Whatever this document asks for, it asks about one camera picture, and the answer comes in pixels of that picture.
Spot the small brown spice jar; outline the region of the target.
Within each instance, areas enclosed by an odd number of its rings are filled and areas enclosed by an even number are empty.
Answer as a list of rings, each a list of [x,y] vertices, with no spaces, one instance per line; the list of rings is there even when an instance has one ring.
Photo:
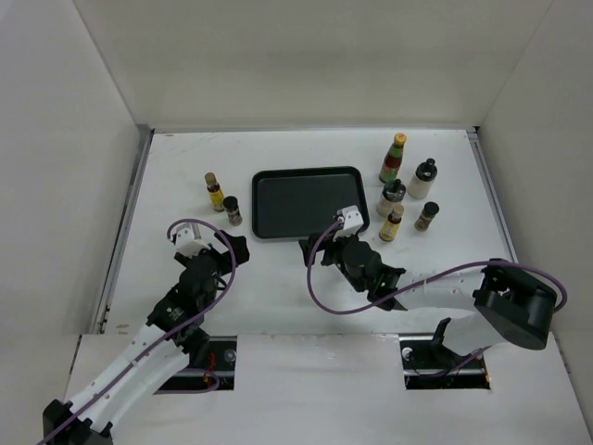
[[[228,221],[232,226],[239,226],[242,221],[242,215],[239,210],[238,200],[234,196],[225,197],[222,201]]]

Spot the small yellow-label oil bottle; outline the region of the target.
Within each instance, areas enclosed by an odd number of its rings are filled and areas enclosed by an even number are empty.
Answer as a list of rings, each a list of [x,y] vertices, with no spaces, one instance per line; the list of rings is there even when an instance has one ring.
[[[208,190],[212,208],[217,212],[224,211],[223,200],[224,194],[221,191],[221,186],[213,172],[205,174],[205,182]]]

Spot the yellow-label brown sauce bottle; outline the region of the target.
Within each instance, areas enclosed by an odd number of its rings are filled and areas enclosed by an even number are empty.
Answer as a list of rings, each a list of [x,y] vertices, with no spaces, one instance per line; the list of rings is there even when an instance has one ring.
[[[379,233],[380,238],[385,242],[395,239],[404,214],[404,206],[396,204],[385,219],[384,225]]]

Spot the beige spice grinder bottle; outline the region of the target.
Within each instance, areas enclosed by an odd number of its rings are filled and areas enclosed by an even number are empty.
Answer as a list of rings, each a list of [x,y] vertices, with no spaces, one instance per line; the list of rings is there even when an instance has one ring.
[[[376,205],[377,213],[386,218],[395,205],[403,200],[405,195],[406,186],[399,179],[385,182],[381,196]]]

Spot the tall red sauce bottle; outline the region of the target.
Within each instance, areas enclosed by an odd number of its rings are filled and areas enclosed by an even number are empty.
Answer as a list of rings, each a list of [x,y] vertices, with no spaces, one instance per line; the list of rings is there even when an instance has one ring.
[[[402,164],[404,146],[407,136],[404,133],[396,133],[392,145],[385,154],[382,168],[379,172],[379,180],[382,183],[395,181]]]

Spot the white pepper grinder bottle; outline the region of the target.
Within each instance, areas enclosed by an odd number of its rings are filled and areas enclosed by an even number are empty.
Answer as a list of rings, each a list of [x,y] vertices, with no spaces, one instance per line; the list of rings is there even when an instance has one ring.
[[[427,158],[421,162],[410,180],[407,187],[408,194],[415,199],[424,199],[427,197],[432,184],[435,182],[438,170],[435,159]]]

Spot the dark-lid brown spice jar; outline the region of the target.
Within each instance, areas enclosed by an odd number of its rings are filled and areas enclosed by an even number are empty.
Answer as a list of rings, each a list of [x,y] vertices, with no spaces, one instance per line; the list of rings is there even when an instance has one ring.
[[[423,206],[420,216],[414,223],[414,228],[420,232],[427,231],[434,217],[439,211],[440,208],[437,203],[434,201],[426,202]]]

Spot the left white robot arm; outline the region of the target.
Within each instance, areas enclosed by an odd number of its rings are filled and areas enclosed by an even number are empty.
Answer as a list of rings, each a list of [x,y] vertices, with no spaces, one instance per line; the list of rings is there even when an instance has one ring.
[[[220,229],[220,252],[200,234],[204,222],[181,219],[167,230],[174,258],[183,267],[178,282],[155,305],[126,349],[87,387],[43,411],[44,444],[110,444],[112,429],[137,403],[184,368],[208,358],[205,315],[228,293],[239,265],[249,260],[246,237]]]

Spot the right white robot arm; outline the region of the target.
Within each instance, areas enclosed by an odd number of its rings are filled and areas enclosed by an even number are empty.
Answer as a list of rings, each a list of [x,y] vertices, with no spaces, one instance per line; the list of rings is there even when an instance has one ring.
[[[307,267],[321,253],[321,264],[336,267],[356,292],[365,294],[369,308],[463,311],[462,317],[439,321],[427,346],[428,358],[445,373],[497,344],[544,349],[553,315],[567,302],[567,291],[555,277],[503,259],[474,261],[420,277],[387,265],[357,235],[311,235],[298,244]]]

